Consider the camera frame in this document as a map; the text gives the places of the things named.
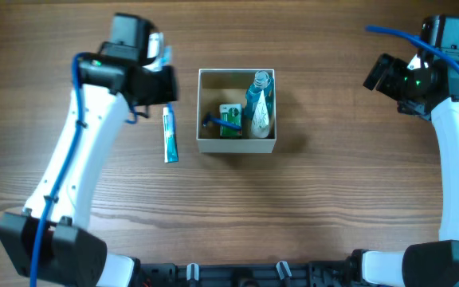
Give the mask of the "teal toothpaste tube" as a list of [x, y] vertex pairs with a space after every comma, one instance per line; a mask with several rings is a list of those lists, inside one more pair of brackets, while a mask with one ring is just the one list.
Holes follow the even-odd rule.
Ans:
[[171, 120], [167, 106], [163, 108], [163, 138], [164, 138], [164, 162], [176, 163], [179, 161], [176, 143], [175, 120]]

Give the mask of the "blue disposable razor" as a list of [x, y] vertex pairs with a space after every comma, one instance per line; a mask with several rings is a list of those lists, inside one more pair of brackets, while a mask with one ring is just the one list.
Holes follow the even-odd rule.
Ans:
[[217, 117], [212, 116], [209, 112], [207, 114], [205, 114], [205, 116], [204, 116], [204, 118], [202, 120], [202, 126], [203, 127], [207, 127], [208, 123], [214, 123], [216, 125], [219, 125], [219, 126], [222, 126], [222, 127], [226, 127], [226, 128], [229, 128], [229, 129], [232, 129], [232, 130], [235, 130], [235, 131], [241, 131], [242, 130], [242, 127], [240, 125], [233, 124], [231, 122], [221, 120], [221, 119], [219, 119]]

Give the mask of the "green white soap box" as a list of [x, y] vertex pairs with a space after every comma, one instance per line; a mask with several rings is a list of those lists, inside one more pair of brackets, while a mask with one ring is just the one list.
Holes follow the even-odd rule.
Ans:
[[237, 125], [240, 130], [220, 127], [220, 136], [222, 138], [240, 138], [242, 136], [242, 106], [241, 104], [221, 104], [219, 106], [221, 120]]

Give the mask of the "blue mouthwash bottle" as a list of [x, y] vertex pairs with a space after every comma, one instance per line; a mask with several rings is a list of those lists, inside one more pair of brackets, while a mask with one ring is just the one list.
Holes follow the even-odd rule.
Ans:
[[265, 103], [269, 115], [272, 114], [273, 110], [273, 90], [274, 79], [264, 70], [258, 71], [254, 75], [253, 83], [249, 86], [246, 91], [246, 106], [244, 108], [244, 116], [248, 119], [253, 118], [253, 114], [257, 107], [258, 100], [261, 93], [264, 93]]

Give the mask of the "white lotion tube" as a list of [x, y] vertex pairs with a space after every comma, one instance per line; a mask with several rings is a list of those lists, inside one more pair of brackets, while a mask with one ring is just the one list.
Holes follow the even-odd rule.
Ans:
[[253, 118], [251, 120], [249, 137], [251, 139], [267, 138], [270, 131], [269, 121], [269, 112], [265, 101], [265, 94], [263, 91], [261, 91], [260, 97], [254, 110]]

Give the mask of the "blue white toothbrush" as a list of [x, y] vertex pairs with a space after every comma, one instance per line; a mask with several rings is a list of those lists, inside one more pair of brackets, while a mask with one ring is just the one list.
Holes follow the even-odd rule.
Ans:
[[168, 113], [170, 115], [171, 120], [175, 120], [175, 112], [174, 112], [174, 109], [173, 109], [173, 104], [172, 103], [168, 103], [167, 108], [168, 108]]

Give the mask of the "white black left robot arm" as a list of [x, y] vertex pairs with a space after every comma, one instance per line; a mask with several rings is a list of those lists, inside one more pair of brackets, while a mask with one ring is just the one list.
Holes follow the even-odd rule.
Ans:
[[80, 53], [72, 62], [69, 114], [49, 165], [20, 214], [0, 220], [0, 241], [17, 273], [63, 286], [139, 286], [138, 258], [114, 254], [88, 231], [101, 168], [126, 124], [177, 98], [168, 51], [144, 61]]

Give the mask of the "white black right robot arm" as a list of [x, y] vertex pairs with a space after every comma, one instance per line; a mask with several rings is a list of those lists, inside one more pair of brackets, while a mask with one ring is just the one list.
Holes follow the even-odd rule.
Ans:
[[442, 216], [435, 242], [403, 251], [359, 250], [348, 280], [381, 286], [459, 286], [459, 71], [442, 59], [423, 68], [382, 54], [364, 87], [396, 100], [400, 113], [429, 121], [441, 160]]

